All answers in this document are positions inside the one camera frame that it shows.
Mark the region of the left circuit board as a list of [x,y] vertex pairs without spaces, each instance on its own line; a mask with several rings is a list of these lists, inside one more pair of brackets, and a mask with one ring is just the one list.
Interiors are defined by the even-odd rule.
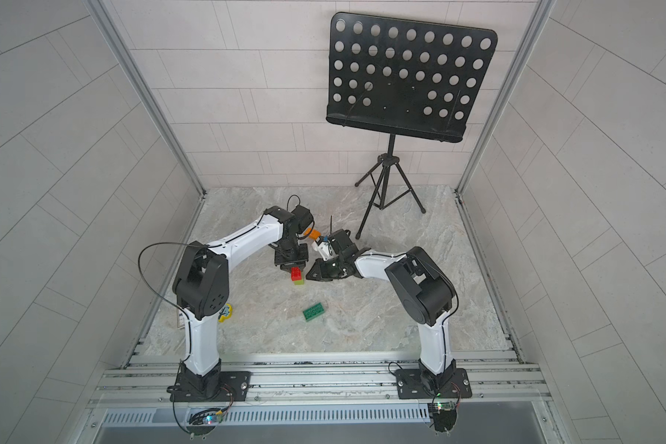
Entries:
[[187,423],[188,431],[192,436],[205,437],[215,430],[226,414],[226,411],[219,408],[206,409],[191,414]]

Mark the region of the yellow sticker on table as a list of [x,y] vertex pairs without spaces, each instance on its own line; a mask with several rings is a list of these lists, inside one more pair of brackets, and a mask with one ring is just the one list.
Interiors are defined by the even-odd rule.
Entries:
[[232,316],[232,305],[230,303],[225,303],[224,306],[221,308],[218,314],[218,322],[223,323],[226,320],[230,319]]

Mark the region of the right circuit board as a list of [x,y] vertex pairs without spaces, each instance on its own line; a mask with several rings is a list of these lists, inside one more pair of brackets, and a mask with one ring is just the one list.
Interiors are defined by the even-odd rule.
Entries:
[[433,401],[427,405],[431,427],[437,433],[450,433],[458,419],[459,403],[456,401]]

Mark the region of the circuit board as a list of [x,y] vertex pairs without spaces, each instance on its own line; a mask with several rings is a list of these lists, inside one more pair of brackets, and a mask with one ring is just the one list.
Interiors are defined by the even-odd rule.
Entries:
[[459,403],[456,401],[433,401],[427,405],[431,427],[437,433],[450,433],[458,419]]
[[226,414],[226,411],[219,408],[206,409],[191,414],[187,423],[188,431],[192,436],[205,437],[215,430]]

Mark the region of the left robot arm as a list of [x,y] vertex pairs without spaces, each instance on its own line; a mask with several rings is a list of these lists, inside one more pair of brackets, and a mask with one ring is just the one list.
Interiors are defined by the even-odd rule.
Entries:
[[220,240],[187,245],[172,285],[177,306],[188,321],[183,375],[201,382],[214,379],[221,368],[216,333],[219,313],[229,299],[229,273],[266,246],[274,250],[277,268],[303,271],[309,258],[303,235],[314,223],[310,210],[302,205],[292,211],[272,206]]

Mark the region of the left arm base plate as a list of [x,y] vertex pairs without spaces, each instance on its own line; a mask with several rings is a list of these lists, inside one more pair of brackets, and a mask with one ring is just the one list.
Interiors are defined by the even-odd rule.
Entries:
[[245,401],[251,383],[251,372],[219,372],[215,377],[178,375],[166,392],[174,403],[228,403]]

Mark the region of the black music stand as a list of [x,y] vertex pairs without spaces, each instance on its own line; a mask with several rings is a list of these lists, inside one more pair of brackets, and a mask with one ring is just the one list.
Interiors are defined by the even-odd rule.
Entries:
[[337,12],[330,20],[326,120],[388,135],[366,172],[385,209],[399,136],[462,142],[499,37],[490,29]]

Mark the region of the red lego brick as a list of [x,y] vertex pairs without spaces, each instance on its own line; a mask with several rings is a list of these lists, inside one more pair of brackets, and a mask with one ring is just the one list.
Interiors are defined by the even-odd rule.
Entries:
[[292,268],[290,270],[290,278],[292,281],[296,279],[303,279],[303,274],[300,268]]

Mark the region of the green lego brick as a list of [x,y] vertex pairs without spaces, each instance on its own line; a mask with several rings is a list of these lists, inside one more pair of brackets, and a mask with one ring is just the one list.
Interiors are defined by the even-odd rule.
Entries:
[[325,314],[325,307],[323,307],[322,303],[316,303],[303,310],[303,317],[306,322],[310,322],[323,314]]

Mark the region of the aluminium rail frame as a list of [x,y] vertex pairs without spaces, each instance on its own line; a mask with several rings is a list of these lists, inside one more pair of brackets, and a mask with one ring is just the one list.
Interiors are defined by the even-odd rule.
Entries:
[[562,443],[551,392],[536,364],[512,349],[459,351],[457,367],[470,380],[470,399],[401,400],[392,370],[418,368],[412,353],[234,354],[221,372],[251,372],[245,401],[174,403],[167,388],[178,365],[172,356],[137,355],[123,369],[107,370],[87,405],[75,440],[93,443],[110,428],[166,427],[187,438],[188,418],[226,411],[215,431],[251,426],[420,424],[433,430],[433,401],[459,403],[455,436],[497,432],[506,442]]

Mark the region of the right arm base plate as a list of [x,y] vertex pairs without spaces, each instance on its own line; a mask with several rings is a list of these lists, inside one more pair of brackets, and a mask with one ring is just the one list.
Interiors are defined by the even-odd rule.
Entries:
[[425,366],[397,367],[392,370],[401,400],[470,399],[473,392],[464,368],[450,366],[440,375],[433,375]]

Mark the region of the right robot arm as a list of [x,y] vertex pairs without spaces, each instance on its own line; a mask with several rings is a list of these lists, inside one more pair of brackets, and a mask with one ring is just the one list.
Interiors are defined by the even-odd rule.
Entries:
[[441,390],[456,372],[449,321],[458,308],[458,293],[426,250],[419,246],[406,253],[360,249],[346,229],[320,237],[314,249],[320,257],[307,273],[308,280],[355,277],[390,283],[407,315],[418,323],[421,379],[429,390]]

